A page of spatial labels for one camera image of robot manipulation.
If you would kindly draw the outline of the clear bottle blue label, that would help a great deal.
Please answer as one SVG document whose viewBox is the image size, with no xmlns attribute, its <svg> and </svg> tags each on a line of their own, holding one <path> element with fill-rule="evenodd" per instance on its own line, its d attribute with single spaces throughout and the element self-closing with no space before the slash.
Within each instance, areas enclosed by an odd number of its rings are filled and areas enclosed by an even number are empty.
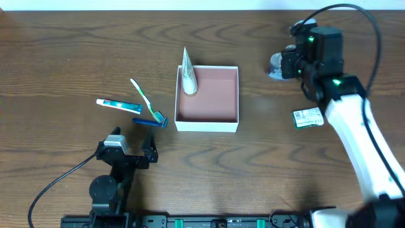
<svg viewBox="0 0 405 228">
<path fill-rule="evenodd" d="M 274 80 L 296 78 L 296 60 L 296 46 L 293 44 L 288 45 L 283 51 L 271 56 L 268 76 Z"/>
</svg>

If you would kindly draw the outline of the green white soap packet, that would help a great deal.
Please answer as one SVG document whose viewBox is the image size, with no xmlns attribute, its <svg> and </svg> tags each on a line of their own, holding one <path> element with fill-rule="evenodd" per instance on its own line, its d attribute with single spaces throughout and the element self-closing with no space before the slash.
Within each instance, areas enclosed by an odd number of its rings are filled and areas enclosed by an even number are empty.
<svg viewBox="0 0 405 228">
<path fill-rule="evenodd" d="M 318 107 L 293 111 L 292 119 L 296 129 L 322 126 L 324 124 L 323 115 Z"/>
</svg>

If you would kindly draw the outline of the white squeeze tube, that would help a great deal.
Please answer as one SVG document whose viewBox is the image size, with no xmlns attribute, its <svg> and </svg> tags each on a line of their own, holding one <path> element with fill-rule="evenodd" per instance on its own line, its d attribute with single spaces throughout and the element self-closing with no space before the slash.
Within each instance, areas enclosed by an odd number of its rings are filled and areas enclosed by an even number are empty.
<svg viewBox="0 0 405 228">
<path fill-rule="evenodd" d="M 188 96 L 194 96 L 197 92 L 197 79 L 186 47 L 182 58 L 182 88 Z"/>
</svg>

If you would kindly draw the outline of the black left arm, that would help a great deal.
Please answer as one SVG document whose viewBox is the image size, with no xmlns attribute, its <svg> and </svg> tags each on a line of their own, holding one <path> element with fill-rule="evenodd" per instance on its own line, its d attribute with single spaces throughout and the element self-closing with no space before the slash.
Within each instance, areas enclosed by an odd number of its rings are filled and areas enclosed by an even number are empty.
<svg viewBox="0 0 405 228">
<path fill-rule="evenodd" d="M 95 155 L 111 166 L 108 175 L 96 177 L 89 187 L 92 211 L 96 214 L 118 214 L 125 210 L 135 171 L 148 169 L 150 163 L 158 161 L 154 132 L 150 130 L 142 143 L 143 155 L 127 153 L 125 136 L 117 127 L 105 140 L 99 142 Z"/>
</svg>

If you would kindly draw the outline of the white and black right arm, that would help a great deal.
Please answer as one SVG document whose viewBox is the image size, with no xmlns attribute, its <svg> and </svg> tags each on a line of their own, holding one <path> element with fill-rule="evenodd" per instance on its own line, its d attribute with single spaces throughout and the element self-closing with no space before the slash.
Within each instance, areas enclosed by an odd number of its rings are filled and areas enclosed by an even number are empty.
<svg viewBox="0 0 405 228">
<path fill-rule="evenodd" d="M 404 170 L 381 134 L 359 79 L 343 72 L 342 32 L 296 23 L 294 47 L 282 51 L 284 79 L 301 79 L 338 134 L 358 178 L 364 206 L 356 212 L 312 210 L 310 227 L 404 227 Z"/>
</svg>

